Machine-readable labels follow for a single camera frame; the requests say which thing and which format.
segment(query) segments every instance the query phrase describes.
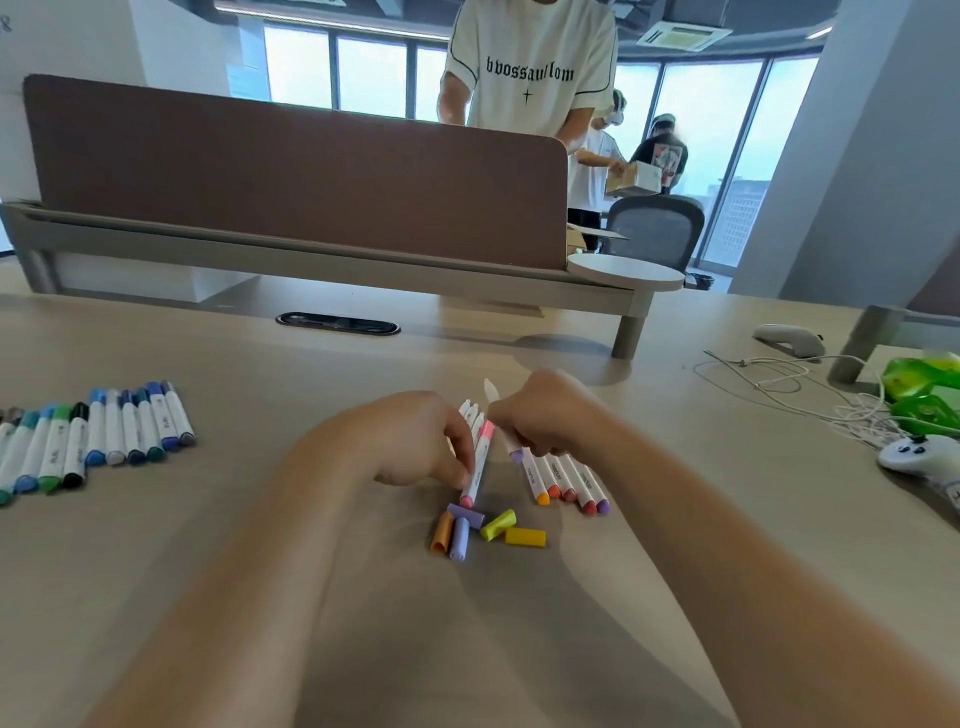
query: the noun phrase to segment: graphic print on shirt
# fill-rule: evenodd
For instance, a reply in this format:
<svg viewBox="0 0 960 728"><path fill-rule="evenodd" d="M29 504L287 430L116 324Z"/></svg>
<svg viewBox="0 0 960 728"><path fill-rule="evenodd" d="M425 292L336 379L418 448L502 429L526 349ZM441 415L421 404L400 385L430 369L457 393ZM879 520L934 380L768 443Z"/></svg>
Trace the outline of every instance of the graphic print on shirt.
<svg viewBox="0 0 960 728"><path fill-rule="evenodd" d="M684 158L684 148L675 147L672 144L654 144L654 155L650 163L662 170L660 184L669 188L673 184L673 178L677 174L677 167L680 166L680 160Z"/></svg>

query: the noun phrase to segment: ceiling light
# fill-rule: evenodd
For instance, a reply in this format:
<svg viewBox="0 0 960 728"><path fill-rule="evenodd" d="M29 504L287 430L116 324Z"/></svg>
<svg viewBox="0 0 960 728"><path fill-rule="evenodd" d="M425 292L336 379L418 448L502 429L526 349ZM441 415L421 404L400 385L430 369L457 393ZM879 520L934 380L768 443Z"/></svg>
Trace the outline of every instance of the ceiling light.
<svg viewBox="0 0 960 728"><path fill-rule="evenodd" d="M382 36L401 36L419 38L420 40L440 40L447 42L450 36L439 33L425 33L422 31L404 31L397 28L384 28L373 25L361 25L359 23L349 23L340 20L328 20L326 18L310 17L309 15L298 15L276 11L262 11L254 8L246 8L232 3L215 3L214 8L220 12L229 12L234 15L250 15L252 17L262 17L264 20L278 20L284 23L299 23L300 25L315 25L321 28L331 28L338 31L359 31L361 33L374 33Z"/></svg>
<svg viewBox="0 0 960 728"><path fill-rule="evenodd" d="M806 37L807 40L816 40L818 37L823 37L827 33L833 30L832 25L827 25L826 28L821 28L819 31L815 31Z"/></svg>

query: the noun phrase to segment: green marker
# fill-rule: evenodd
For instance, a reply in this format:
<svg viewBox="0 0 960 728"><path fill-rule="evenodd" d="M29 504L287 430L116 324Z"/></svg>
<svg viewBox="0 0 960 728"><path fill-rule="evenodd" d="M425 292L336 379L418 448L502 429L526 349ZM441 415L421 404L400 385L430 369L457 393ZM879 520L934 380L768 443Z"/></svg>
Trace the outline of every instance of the green marker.
<svg viewBox="0 0 960 728"><path fill-rule="evenodd" d="M50 434L47 435L47 446L43 449L43 460L40 463L40 473L36 479L37 485L44 493L50 494L60 487L63 479L63 463L66 462L66 441L70 432L70 407L59 405L54 410L50 421Z"/></svg>

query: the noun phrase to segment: gray mesh office chair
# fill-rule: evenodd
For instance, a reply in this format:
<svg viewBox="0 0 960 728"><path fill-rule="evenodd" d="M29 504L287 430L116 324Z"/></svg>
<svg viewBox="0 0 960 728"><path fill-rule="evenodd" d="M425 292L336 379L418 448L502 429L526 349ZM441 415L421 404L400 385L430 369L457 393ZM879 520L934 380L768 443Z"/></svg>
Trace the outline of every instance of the gray mesh office chair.
<svg viewBox="0 0 960 728"><path fill-rule="evenodd" d="M685 273L704 222L704 209L689 197L625 197L610 208L607 229L628 239L604 240L603 252L649 260Z"/></svg>

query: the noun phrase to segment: ceiling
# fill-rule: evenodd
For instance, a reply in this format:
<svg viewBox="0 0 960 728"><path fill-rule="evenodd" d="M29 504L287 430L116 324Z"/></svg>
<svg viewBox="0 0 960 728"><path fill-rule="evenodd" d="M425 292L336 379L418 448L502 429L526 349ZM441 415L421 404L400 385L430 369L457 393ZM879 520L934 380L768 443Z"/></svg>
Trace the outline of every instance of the ceiling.
<svg viewBox="0 0 960 728"><path fill-rule="evenodd" d="M232 0L250 9L268 12L309 14L343 18L371 25L388 25L410 30L449 30L461 0L344 0L345 7L328 5L324 0ZM655 19L663 14L663 5L672 7L670 19L687 20L690 16L708 25L723 25L733 32L709 48L707 53L745 54L791 49L817 48L823 39L807 41L806 36L822 27L836 13L839 0L618 0L635 6L625 18L618 20L619 56L663 56L636 46L636 40ZM179 5L207 17L224 21L214 9L216 0L173 0ZM676 16L685 13L687 17Z"/></svg>

